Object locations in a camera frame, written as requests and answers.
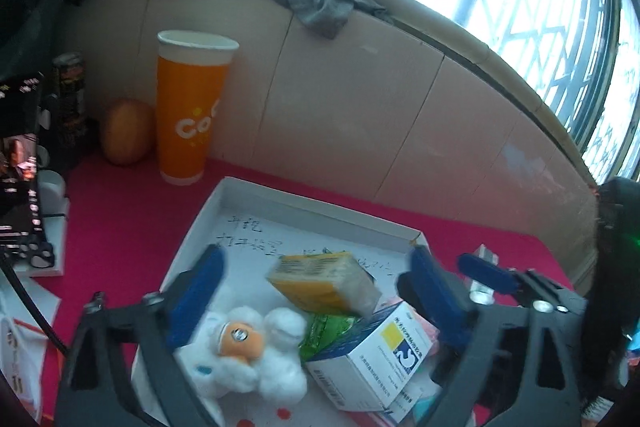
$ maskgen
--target can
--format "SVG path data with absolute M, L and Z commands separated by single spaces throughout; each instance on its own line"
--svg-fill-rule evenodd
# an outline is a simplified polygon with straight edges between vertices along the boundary
M 53 79 L 60 103 L 58 135 L 64 147 L 75 147 L 87 133 L 84 72 L 84 57 L 80 52 L 53 59 Z

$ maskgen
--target red table surface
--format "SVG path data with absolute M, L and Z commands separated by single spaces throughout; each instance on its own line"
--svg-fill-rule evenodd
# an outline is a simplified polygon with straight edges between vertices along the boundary
M 198 211 L 225 176 L 339 204 L 422 230 L 433 254 L 451 271 L 455 271 L 460 253 L 474 251 L 484 243 L 498 254 L 501 266 L 534 268 L 571 287 L 553 255 L 530 235 L 388 208 L 216 160 L 208 161 L 198 183 L 175 187 L 161 179 L 154 158 L 121 168 L 96 154 L 69 176 L 71 208 L 65 275 L 37 279 L 62 299 L 54 329 L 66 343 L 71 342 L 82 306 L 94 292 L 106 292 L 108 305 L 119 307 L 158 290 Z M 42 378 L 44 412 L 49 415 L 54 412 L 58 378 L 57 356 L 49 346 Z

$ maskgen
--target blue logo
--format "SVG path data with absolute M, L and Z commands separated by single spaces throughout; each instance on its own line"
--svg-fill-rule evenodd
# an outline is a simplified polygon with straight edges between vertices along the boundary
M 408 375 L 419 362 L 418 357 L 415 356 L 414 350 L 411 349 L 411 346 L 405 340 L 398 344 L 398 347 L 394 349 L 394 355 Z

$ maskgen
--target green package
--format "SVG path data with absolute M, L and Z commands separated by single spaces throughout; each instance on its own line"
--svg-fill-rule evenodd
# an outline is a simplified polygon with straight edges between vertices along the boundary
M 351 328 L 356 320 L 356 317 L 341 315 L 313 315 L 305 340 L 300 344 L 300 359 L 306 362 L 314 357 Z

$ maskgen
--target red dot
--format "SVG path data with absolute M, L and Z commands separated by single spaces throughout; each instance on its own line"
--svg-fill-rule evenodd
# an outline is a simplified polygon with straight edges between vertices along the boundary
M 289 409 L 278 409 L 278 418 L 288 420 L 291 418 L 291 411 Z

